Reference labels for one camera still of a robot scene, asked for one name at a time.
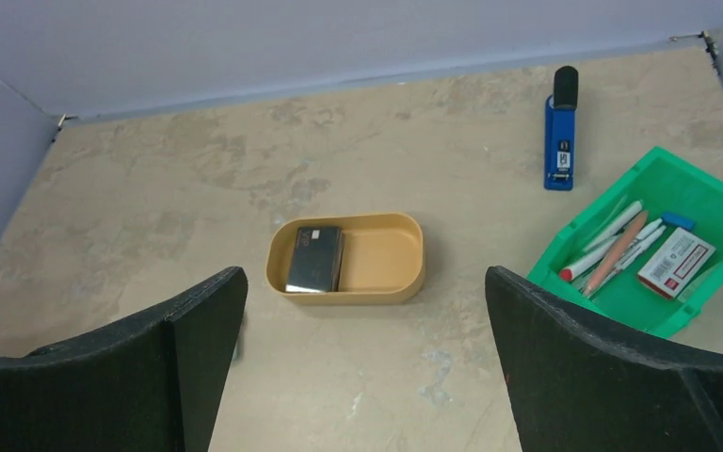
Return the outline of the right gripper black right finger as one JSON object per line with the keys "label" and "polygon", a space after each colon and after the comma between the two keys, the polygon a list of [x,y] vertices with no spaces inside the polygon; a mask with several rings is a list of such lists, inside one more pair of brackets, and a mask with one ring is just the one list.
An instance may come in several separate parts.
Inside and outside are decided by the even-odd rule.
{"label": "right gripper black right finger", "polygon": [[490,267],[485,296],[525,451],[723,451],[723,354],[622,325]]}

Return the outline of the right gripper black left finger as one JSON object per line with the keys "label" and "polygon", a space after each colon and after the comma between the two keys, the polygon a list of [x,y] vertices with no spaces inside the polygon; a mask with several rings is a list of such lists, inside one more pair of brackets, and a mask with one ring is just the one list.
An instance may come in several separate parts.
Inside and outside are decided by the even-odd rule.
{"label": "right gripper black left finger", "polygon": [[205,451],[248,294],[231,266],[94,331],[0,357],[0,451]]}

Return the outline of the black credit card stack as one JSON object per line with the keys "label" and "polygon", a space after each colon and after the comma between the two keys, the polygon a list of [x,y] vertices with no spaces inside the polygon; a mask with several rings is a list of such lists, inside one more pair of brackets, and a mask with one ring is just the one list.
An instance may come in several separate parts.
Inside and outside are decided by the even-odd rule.
{"label": "black credit card stack", "polygon": [[326,293],[338,290],[344,232],[337,226],[297,229],[285,291]]}

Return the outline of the green plastic bin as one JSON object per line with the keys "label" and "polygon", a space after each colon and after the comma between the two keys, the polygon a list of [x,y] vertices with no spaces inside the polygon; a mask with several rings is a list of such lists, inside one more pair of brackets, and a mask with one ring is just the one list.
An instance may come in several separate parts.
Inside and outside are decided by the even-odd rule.
{"label": "green plastic bin", "polygon": [[[597,314],[636,330],[670,338],[689,326],[723,286],[723,182],[662,148],[654,148],[605,187],[577,185],[547,196],[545,213],[564,220],[527,280]],[[637,274],[663,245],[658,239],[627,269],[589,298],[578,282],[565,282],[562,267],[584,253],[585,245],[604,231],[632,202],[641,202],[649,219],[671,213],[693,221],[693,234],[715,246],[680,297],[666,299]]]}

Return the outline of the white red staple box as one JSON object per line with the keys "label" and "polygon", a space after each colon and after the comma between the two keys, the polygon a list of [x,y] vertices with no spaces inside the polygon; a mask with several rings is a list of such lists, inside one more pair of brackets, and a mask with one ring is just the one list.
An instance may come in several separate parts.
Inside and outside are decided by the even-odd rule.
{"label": "white red staple box", "polygon": [[714,245],[677,228],[636,276],[661,297],[674,299],[693,281],[715,251]]}

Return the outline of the orange pencil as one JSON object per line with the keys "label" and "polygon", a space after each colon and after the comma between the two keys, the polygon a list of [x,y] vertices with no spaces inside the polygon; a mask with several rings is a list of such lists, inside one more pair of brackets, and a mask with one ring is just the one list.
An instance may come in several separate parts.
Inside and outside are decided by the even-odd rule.
{"label": "orange pencil", "polygon": [[606,276],[612,271],[619,258],[623,253],[630,247],[633,240],[642,230],[647,222],[649,213],[644,210],[638,213],[632,221],[628,224],[627,228],[620,236],[620,238],[613,244],[609,251],[605,254],[601,262],[598,264],[594,272],[591,274],[584,288],[582,294],[584,297],[591,296],[596,289],[602,284]]}

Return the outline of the white pen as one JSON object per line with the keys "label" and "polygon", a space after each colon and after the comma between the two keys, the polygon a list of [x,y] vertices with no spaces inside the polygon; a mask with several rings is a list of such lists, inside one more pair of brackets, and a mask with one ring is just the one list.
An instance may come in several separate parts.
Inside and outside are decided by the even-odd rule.
{"label": "white pen", "polygon": [[619,257],[614,268],[596,285],[595,291],[608,283],[618,273],[627,268],[641,253],[647,250],[665,231],[666,226],[658,218],[645,226],[637,235],[629,248]]}

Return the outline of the blue eraser in bin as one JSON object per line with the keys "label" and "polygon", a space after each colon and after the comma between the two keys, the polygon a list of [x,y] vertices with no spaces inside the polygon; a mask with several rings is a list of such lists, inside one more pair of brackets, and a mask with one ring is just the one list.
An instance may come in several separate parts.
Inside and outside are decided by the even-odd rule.
{"label": "blue eraser in bin", "polygon": [[696,222],[693,219],[675,214],[673,212],[664,212],[661,215],[661,220],[666,225],[674,228],[681,228],[689,232],[693,231],[696,226]]}

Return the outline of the tan oval tray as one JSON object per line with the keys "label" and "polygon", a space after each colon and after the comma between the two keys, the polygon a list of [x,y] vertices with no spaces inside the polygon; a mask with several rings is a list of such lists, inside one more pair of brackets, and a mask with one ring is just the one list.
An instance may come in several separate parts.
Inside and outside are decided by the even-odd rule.
{"label": "tan oval tray", "polygon": [[[345,235],[338,289],[325,293],[285,290],[301,227],[337,226]],[[422,287],[426,269],[421,226],[406,213],[298,218],[282,225],[270,242],[265,276],[285,299],[302,306],[394,305]]]}

